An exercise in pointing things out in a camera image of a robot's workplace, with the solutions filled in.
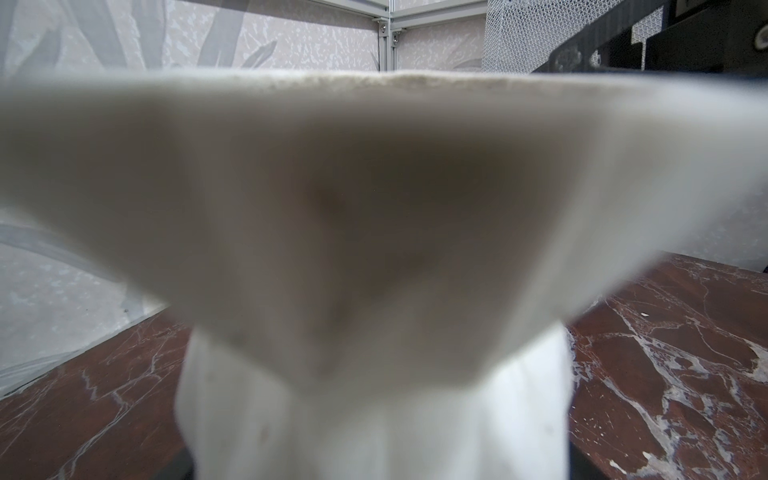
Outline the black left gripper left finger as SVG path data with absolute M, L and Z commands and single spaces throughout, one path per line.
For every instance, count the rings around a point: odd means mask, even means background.
M 193 480 L 194 461 L 187 448 L 183 448 L 174 458 L 162 467 L 153 480 Z

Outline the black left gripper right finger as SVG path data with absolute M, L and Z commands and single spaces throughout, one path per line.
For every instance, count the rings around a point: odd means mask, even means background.
M 570 442 L 569 479 L 609 480 L 609 477 L 603 471 L 601 471 L 573 442 Z

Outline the white ribbed ceramic vase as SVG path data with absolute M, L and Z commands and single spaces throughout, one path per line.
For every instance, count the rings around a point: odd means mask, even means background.
M 1 192 L 192 329 L 199 479 L 565 479 L 566 324 L 767 180 L 767 84 L 225 69 L 1 84 Z

